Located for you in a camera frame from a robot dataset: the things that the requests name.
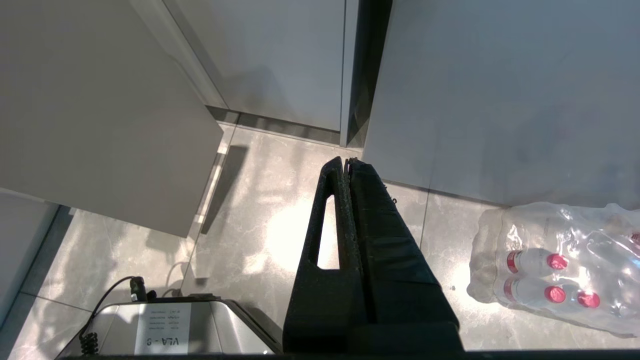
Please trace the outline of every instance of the plastic water bottle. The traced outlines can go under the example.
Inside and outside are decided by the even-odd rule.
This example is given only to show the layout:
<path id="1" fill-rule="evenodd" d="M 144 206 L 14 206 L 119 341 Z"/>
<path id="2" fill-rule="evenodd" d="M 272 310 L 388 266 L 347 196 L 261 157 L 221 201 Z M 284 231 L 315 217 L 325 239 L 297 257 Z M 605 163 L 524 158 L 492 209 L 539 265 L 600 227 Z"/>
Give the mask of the plastic water bottle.
<path id="1" fill-rule="evenodd" d="M 502 262 L 511 274 L 545 277 L 567 267 L 567 259 L 541 248 L 512 251 Z"/>
<path id="2" fill-rule="evenodd" d="M 578 284 L 562 284 L 562 290 L 566 294 L 566 299 L 562 304 L 553 307 L 552 310 L 556 314 L 574 314 L 597 309 L 600 306 L 600 296 L 591 290 L 583 290 Z"/>
<path id="3" fill-rule="evenodd" d="M 535 309 L 554 307 L 564 302 L 566 293 L 560 286 L 535 277 L 509 277 L 496 280 L 493 292 L 513 304 Z"/>

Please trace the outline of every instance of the kitchen cabinet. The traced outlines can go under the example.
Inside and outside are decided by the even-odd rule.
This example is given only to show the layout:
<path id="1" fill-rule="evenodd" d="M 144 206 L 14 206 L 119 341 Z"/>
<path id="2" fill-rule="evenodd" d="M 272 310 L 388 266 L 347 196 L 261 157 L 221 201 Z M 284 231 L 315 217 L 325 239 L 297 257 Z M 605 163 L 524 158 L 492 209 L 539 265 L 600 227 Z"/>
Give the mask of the kitchen cabinet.
<path id="1" fill-rule="evenodd" d="M 186 236 L 222 130 L 127 0 L 0 5 L 0 187 Z"/>
<path id="2" fill-rule="evenodd" d="M 394 1 L 363 159 L 499 204 L 640 207 L 637 1 Z"/>
<path id="3" fill-rule="evenodd" d="M 164 3 L 229 109 L 343 131 L 346 143 L 357 0 Z"/>

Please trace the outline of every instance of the cabinet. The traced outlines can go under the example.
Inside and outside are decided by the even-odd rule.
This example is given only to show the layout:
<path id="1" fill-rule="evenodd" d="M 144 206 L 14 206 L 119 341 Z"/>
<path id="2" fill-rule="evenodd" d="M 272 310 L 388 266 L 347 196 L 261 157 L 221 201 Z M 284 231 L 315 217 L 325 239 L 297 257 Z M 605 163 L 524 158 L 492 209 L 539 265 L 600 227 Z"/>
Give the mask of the cabinet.
<path id="1" fill-rule="evenodd" d="M 0 188 L 186 236 L 222 130 L 127 0 L 0 4 Z"/>

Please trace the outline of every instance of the marble floor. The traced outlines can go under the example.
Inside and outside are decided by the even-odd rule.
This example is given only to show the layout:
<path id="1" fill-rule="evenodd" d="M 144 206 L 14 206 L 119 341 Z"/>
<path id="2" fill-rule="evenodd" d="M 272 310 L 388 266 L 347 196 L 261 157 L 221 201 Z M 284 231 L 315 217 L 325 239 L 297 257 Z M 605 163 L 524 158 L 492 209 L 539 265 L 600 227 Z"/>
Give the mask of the marble floor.
<path id="1" fill-rule="evenodd" d="M 179 238 L 81 210 L 61 208 L 0 330 L 0 359 L 52 359 L 118 279 L 140 275 L 160 296 L 213 293 L 240 302 L 281 335 L 320 168 L 359 148 L 301 138 L 216 116 L 224 137 L 193 226 Z M 482 212 L 494 206 L 386 182 L 460 319 L 468 350 L 628 348 L 617 338 L 467 294 L 472 241 Z M 336 268 L 335 215 L 323 228 L 319 266 Z M 117 288 L 105 304 L 126 302 Z"/>

